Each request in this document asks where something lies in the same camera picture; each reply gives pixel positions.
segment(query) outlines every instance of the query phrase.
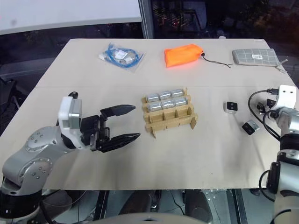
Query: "white paper surface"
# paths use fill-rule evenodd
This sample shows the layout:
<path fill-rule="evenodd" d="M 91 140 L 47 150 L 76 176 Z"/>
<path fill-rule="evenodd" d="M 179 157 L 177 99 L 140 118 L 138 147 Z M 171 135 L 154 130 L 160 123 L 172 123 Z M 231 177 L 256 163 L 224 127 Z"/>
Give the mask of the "white paper surface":
<path fill-rule="evenodd" d="M 135 49 L 146 52 L 140 69 L 132 74 L 99 60 L 98 49 L 111 41 L 129 48 L 134 44 Z M 251 136 L 242 130 L 241 126 L 250 119 L 258 124 L 250 115 L 247 100 L 255 91 L 292 85 L 291 79 L 272 67 L 233 65 L 229 69 L 203 60 L 166 69 L 164 47 L 184 42 L 198 42 L 213 60 L 227 63 L 232 62 L 234 48 L 267 47 L 263 40 L 72 40 L 0 137 L 0 166 L 22 147 L 33 131 L 54 125 L 62 97 L 77 91 L 82 99 L 83 117 L 99 114 L 100 109 L 113 105 L 135 105 L 136 109 L 130 113 L 109 118 L 107 126 L 111 137 L 136 132 L 141 136 L 109 153 L 80 150 L 65 155 L 55 164 L 45 188 L 257 187 L 261 173 L 276 160 L 279 143 L 262 125 Z M 154 139 L 144 128 L 141 98 L 182 87 L 187 87 L 192 97 L 191 103 L 199 115 L 197 125 L 193 130 L 185 125 L 159 131 Z M 274 99 L 263 93 L 253 102 L 267 98 Z M 238 103 L 235 115 L 224 112 L 226 101 Z M 275 124 L 269 124 L 279 132 Z"/>

